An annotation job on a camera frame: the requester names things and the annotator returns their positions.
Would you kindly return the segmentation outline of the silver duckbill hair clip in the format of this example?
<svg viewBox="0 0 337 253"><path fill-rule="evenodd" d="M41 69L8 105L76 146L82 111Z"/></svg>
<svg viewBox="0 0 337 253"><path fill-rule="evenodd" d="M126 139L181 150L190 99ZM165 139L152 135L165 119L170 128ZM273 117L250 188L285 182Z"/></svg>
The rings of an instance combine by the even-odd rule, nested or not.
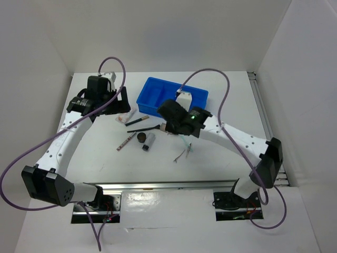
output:
<svg viewBox="0 0 337 253"><path fill-rule="evenodd" d="M180 155L178 155L178 156L173 160L173 162L174 162L174 163L177 163L178 159L179 159L184 153L185 153L185 150L184 150Z"/></svg>

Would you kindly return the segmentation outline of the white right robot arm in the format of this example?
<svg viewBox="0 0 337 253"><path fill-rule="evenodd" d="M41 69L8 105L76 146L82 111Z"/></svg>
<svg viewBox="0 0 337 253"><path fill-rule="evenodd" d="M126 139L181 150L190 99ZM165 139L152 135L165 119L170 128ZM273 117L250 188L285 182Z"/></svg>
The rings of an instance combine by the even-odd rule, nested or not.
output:
<svg viewBox="0 0 337 253"><path fill-rule="evenodd" d="M261 139L221 123L217 116L200 107L189 111L172 99L165 100L157 113L172 134L192 135L216 143L238 155L252 166L247 177L239 178L230 193L230 201L243 206L259 188L271 189L283 163L282 143L277 138Z"/></svg>

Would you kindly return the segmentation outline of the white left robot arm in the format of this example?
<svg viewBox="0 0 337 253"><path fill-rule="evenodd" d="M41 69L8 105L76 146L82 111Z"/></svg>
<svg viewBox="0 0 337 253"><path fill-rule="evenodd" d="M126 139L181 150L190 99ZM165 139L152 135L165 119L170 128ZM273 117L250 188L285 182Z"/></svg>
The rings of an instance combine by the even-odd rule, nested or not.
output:
<svg viewBox="0 0 337 253"><path fill-rule="evenodd" d="M107 198L102 187L92 183L72 183L66 179L69 163L85 133L100 115L128 112L127 91L116 97L114 72L91 75L87 87L72 98L56 137L34 166L25 166L22 178L31 198L57 206L84 202L90 209L100 209Z"/></svg>

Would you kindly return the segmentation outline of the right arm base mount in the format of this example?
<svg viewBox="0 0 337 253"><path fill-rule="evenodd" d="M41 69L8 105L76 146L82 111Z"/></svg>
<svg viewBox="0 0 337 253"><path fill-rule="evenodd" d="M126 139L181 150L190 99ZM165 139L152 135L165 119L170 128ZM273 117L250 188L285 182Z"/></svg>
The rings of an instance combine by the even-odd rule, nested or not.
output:
<svg viewBox="0 0 337 253"><path fill-rule="evenodd" d="M230 192L214 192L213 197L216 221L249 220L250 215L252 219L264 219L257 192L247 200L236 200Z"/></svg>

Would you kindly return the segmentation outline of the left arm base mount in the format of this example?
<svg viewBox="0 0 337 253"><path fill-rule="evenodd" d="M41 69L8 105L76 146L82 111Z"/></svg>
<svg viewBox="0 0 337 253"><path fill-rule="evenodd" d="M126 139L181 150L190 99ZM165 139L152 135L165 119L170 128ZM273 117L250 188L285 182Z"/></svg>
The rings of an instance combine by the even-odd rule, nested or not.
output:
<svg viewBox="0 0 337 253"><path fill-rule="evenodd" d="M88 211L94 224L120 223L121 192L104 193L103 201L99 204L85 202L85 208ZM90 223L89 217L82 206L74 204L72 211L71 224Z"/></svg>

